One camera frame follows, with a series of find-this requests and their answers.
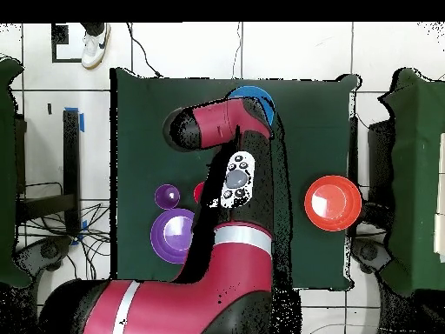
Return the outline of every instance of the green tablecloth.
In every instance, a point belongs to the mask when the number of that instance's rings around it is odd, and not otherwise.
[[[119,278],[169,281],[181,268],[165,263],[151,248],[150,227],[162,212],[154,193],[161,184],[174,184],[182,194],[178,207],[193,211],[192,191],[205,180],[213,152],[172,150],[163,140],[166,116],[181,106],[222,98],[238,86],[255,85],[272,96],[285,129],[294,286],[349,287],[343,276],[344,232],[317,229],[305,215],[303,198],[318,177],[347,175],[349,95],[357,87],[357,77],[345,76],[339,82],[144,79],[117,69],[116,79]]]
[[[0,59],[0,282],[14,287],[25,287],[31,282],[26,272],[12,262],[16,238],[16,113],[10,83],[22,73],[23,67],[14,59]]]
[[[445,83],[406,69],[383,98],[395,120],[392,150],[395,221],[389,250],[395,258],[381,276],[394,292],[445,290],[445,264],[434,253],[439,149],[445,132]]]

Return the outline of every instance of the blue tape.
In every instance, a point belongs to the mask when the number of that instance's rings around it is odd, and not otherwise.
[[[79,129],[81,132],[85,132],[85,122],[83,120],[83,113],[80,115]]]
[[[88,227],[88,220],[83,220],[82,222],[82,230],[86,230]],[[83,234],[79,234],[77,239],[81,241],[83,239]],[[77,241],[71,242],[71,246],[77,246],[79,243]]]

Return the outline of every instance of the white stripe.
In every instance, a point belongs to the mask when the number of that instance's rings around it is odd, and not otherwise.
[[[252,244],[272,255],[272,240],[263,231],[246,225],[228,225],[215,230],[215,246],[235,242]]]
[[[117,310],[113,334],[123,334],[123,328],[125,328],[125,325],[127,324],[127,315],[129,313],[131,301],[136,294],[137,287],[139,287],[139,283],[133,281],[125,291],[119,309]]]

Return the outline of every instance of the purple cup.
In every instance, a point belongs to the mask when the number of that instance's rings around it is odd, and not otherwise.
[[[180,198],[179,190],[171,184],[163,184],[155,192],[155,203],[163,210],[177,207]]]

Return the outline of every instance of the purple bowl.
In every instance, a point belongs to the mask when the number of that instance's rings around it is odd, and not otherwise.
[[[154,252],[171,264],[183,264],[191,245],[193,212],[172,209],[162,213],[153,223],[150,240]]]

